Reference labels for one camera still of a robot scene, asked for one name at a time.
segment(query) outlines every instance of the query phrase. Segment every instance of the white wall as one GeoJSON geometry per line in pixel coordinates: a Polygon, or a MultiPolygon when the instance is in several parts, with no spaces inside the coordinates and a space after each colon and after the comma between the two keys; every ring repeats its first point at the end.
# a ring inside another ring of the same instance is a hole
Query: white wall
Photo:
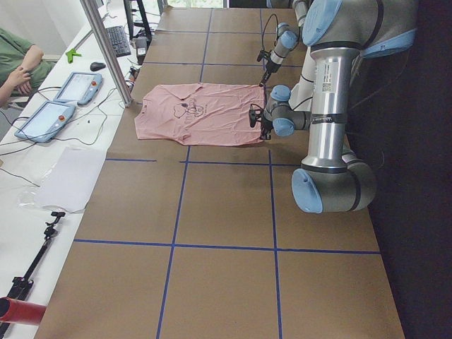
{"type": "Polygon", "coordinates": [[[0,0],[0,26],[62,54],[87,22],[79,0],[0,0]]]}

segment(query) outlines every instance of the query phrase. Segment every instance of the person's hand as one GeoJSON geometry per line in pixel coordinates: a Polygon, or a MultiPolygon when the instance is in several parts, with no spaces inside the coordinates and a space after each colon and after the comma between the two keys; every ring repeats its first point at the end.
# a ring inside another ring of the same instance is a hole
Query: person's hand
{"type": "Polygon", "coordinates": [[[27,81],[27,82],[23,83],[22,85],[18,85],[16,87],[16,89],[21,95],[29,95],[31,93],[30,81],[27,81]]]}
{"type": "Polygon", "coordinates": [[[25,70],[22,66],[19,66],[9,74],[8,78],[6,79],[6,83],[14,88],[28,83],[28,86],[25,85],[20,90],[18,88],[19,93],[23,95],[28,94],[31,91],[30,79],[31,77],[27,70],[25,70]]]}

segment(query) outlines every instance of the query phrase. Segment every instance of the keyboard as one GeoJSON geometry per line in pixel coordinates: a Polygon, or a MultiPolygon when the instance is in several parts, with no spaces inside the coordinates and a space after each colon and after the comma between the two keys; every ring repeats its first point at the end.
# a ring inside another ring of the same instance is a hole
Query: keyboard
{"type": "Polygon", "coordinates": [[[123,57],[124,55],[131,54],[129,39],[127,39],[126,33],[124,32],[124,28],[122,26],[108,27],[107,34],[117,57],[123,57]]]}

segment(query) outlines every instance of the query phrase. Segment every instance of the shirt sleeve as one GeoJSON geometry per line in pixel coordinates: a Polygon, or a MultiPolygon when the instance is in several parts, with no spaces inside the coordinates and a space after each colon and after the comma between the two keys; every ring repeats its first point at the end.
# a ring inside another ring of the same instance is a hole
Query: shirt sleeve
{"type": "Polygon", "coordinates": [[[18,37],[17,35],[14,35],[13,33],[10,33],[7,30],[3,30],[1,28],[0,35],[7,42],[12,44],[16,49],[20,50],[24,54],[26,54],[30,47],[33,46],[33,44],[28,40],[23,39],[22,37],[18,37]]]}

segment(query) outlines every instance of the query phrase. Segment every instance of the silver robot arm segment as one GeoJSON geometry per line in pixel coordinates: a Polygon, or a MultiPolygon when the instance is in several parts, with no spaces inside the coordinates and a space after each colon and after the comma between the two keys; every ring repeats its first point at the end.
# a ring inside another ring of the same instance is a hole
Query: silver robot arm segment
{"type": "Polygon", "coordinates": [[[316,64],[308,155],[292,175],[292,192],[306,212],[359,210],[374,198],[368,165],[343,145],[353,59],[409,48],[417,1],[315,0],[303,29],[316,64]]]}

